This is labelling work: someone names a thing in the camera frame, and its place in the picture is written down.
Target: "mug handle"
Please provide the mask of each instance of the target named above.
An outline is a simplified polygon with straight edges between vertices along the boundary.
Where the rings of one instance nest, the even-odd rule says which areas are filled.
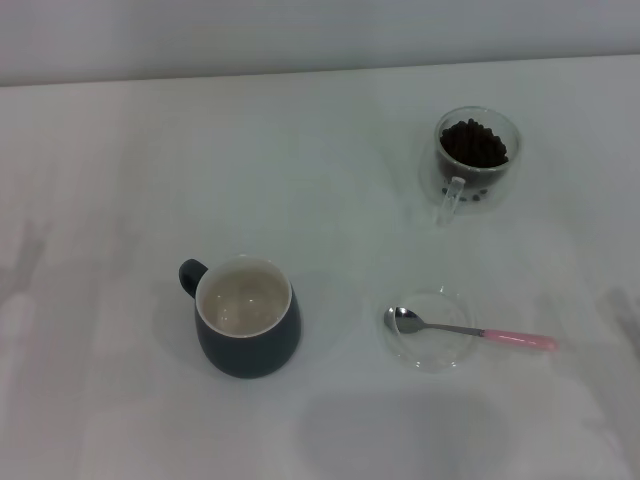
[[[180,285],[184,291],[196,298],[196,290],[202,276],[207,273],[208,268],[199,261],[190,258],[180,266],[178,276],[180,277]]]
[[[442,205],[440,205],[436,215],[437,225],[445,226],[453,220],[453,214],[456,212],[460,195],[462,195],[464,191],[464,183],[464,178],[451,177],[451,184],[449,184],[447,193],[444,195],[444,200],[442,200]]]

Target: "glass cup handle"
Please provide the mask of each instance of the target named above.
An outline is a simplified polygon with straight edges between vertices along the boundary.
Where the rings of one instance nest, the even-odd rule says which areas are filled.
[[[440,208],[438,209],[438,214],[436,216],[437,225],[444,226],[451,223],[463,190],[464,178],[451,177],[451,183],[449,184],[447,193],[444,195],[442,205],[440,205]]]

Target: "mug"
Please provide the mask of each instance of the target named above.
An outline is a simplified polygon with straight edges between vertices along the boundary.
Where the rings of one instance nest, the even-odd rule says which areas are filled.
[[[300,310],[291,283],[273,263],[241,255],[208,269],[190,259],[180,267],[179,277],[195,299],[200,346],[219,370],[257,378],[291,358],[300,341]],[[265,309],[269,296],[275,299],[273,309]]]

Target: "white wall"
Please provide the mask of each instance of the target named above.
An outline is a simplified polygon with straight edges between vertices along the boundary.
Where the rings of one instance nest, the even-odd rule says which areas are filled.
[[[0,0],[0,85],[640,52],[638,0]]]

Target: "mug rim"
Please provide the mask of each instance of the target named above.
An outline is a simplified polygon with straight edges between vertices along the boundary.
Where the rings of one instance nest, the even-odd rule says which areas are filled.
[[[442,143],[440,143],[440,129],[442,128],[442,125],[451,114],[457,113],[461,110],[470,110],[470,111],[481,110],[483,112],[489,112],[492,115],[501,117],[505,121],[505,123],[513,129],[513,133],[516,139],[518,140],[518,149],[516,150],[516,154],[513,155],[513,158],[508,159],[505,163],[503,163],[502,165],[498,165],[497,167],[481,168],[481,167],[471,167],[469,165],[465,165],[464,163],[459,162],[458,160],[453,158],[451,155],[449,155],[447,151],[444,149],[444,147],[442,146]],[[503,115],[500,112],[496,112],[495,110],[492,110],[490,108],[479,107],[475,105],[455,108],[445,113],[442,117],[440,117],[440,120],[438,120],[438,124],[436,125],[436,128],[433,131],[433,136],[434,136],[434,141],[435,141],[436,149],[438,150],[438,153],[444,156],[446,160],[453,163],[456,167],[461,167],[468,171],[477,172],[477,173],[492,173],[492,172],[501,172],[502,170],[506,170],[513,163],[515,163],[517,158],[520,156],[520,151],[522,150],[522,135],[520,135],[520,131],[518,130],[518,127],[516,127],[515,124],[506,115]]]
[[[225,332],[223,330],[220,330],[218,327],[216,327],[215,325],[213,325],[208,319],[207,317],[204,315],[203,313],[203,309],[201,308],[202,302],[204,301],[204,293],[203,290],[205,288],[205,286],[211,281],[211,278],[215,277],[217,273],[220,272],[220,270],[222,270],[225,266],[228,266],[229,264],[236,262],[238,260],[249,260],[249,261],[255,261],[257,263],[262,263],[263,265],[268,265],[270,268],[275,270],[275,273],[277,275],[280,276],[280,279],[287,285],[287,305],[285,306],[285,308],[282,310],[282,312],[278,315],[278,318],[275,322],[273,322],[271,325],[269,325],[266,328],[263,328],[262,330],[255,332],[255,333],[248,333],[248,334],[236,334],[236,333],[229,333],[229,332]],[[196,310],[198,312],[198,315],[200,316],[200,318],[202,319],[202,321],[205,323],[205,325],[207,327],[209,327],[211,330],[213,330],[214,332],[224,336],[224,337],[228,337],[228,338],[238,338],[238,339],[243,339],[243,338],[253,338],[253,337],[258,337],[260,335],[263,335],[265,333],[267,333],[268,331],[272,330],[273,328],[276,327],[276,325],[280,324],[280,322],[282,321],[282,319],[287,315],[287,313],[289,312],[289,309],[291,308],[291,301],[293,298],[293,288],[291,287],[291,282],[289,281],[289,279],[287,278],[287,276],[282,272],[282,270],[280,270],[280,268],[278,268],[271,260],[265,259],[265,258],[260,258],[260,257],[255,257],[252,255],[245,255],[245,254],[241,254],[241,255],[236,255],[233,258],[230,258],[218,265],[216,265],[213,268],[208,269],[205,274],[202,276],[202,278],[200,279],[200,282],[198,282],[198,287],[196,288],[196,296],[195,296],[195,302],[196,302]]]

